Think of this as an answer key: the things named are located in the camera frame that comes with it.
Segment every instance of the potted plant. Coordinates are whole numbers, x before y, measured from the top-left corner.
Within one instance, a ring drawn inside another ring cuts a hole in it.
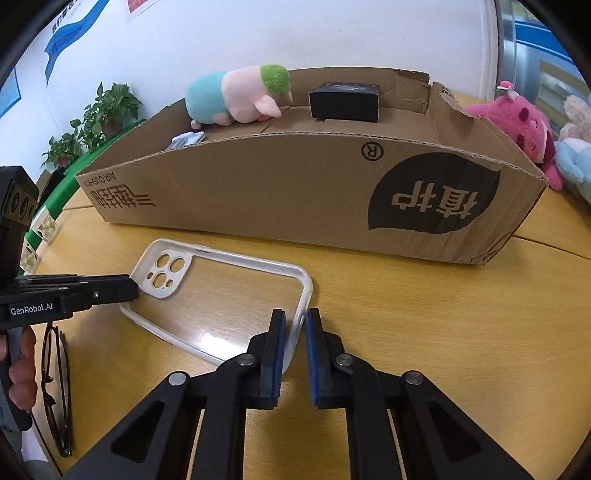
[[[43,166],[53,165],[55,167],[67,168],[75,159],[82,155],[80,142],[74,134],[63,134],[59,140],[54,137],[49,139],[49,151],[43,155],[47,156]]]
[[[82,121],[72,120],[70,125],[76,129],[88,151],[93,152],[119,133],[127,118],[137,120],[140,105],[142,102],[129,91],[129,85],[114,83],[109,90],[104,90],[101,83],[95,102],[84,108]]]

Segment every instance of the open cardboard box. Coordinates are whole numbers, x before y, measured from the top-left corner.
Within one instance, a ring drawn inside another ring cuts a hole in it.
[[[294,103],[267,122],[190,129],[184,99],[102,153],[78,182],[108,222],[192,229],[483,264],[545,188],[497,127],[425,73],[366,67],[291,72]],[[315,120],[324,82],[381,86],[378,123]]]

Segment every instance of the flower pot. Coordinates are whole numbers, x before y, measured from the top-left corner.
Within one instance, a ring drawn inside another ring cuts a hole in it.
[[[57,159],[57,166],[68,168],[70,166],[70,159],[66,157],[58,158]]]
[[[114,121],[102,122],[100,126],[107,140],[121,132],[121,127],[119,127]]]

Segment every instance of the green plush hair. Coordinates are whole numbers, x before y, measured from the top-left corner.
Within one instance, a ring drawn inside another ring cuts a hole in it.
[[[285,95],[291,90],[290,73],[281,65],[263,65],[261,79],[271,95]]]

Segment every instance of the wooden table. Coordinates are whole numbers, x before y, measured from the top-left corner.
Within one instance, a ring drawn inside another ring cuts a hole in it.
[[[349,352],[394,374],[423,371],[537,480],[555,480],[591,428],[591,222],[568,197],[545,192],[484,267],[110,225],[82,192],[58,223],[39,274],[127,273],[160,237],[304,267],[314,280],[311,305]],[[169,372],[213,369],[116,306],[94,307],[60,327],[72,365],[75,441],[73,458],[57,457],[62,468]],[[40,340],[44,328],[35,330]],[[349,477],[344,414],[313,409],[302,340],[279,408],[248,414],[245,479]],[[34,412],[50,439],[40,401]]]

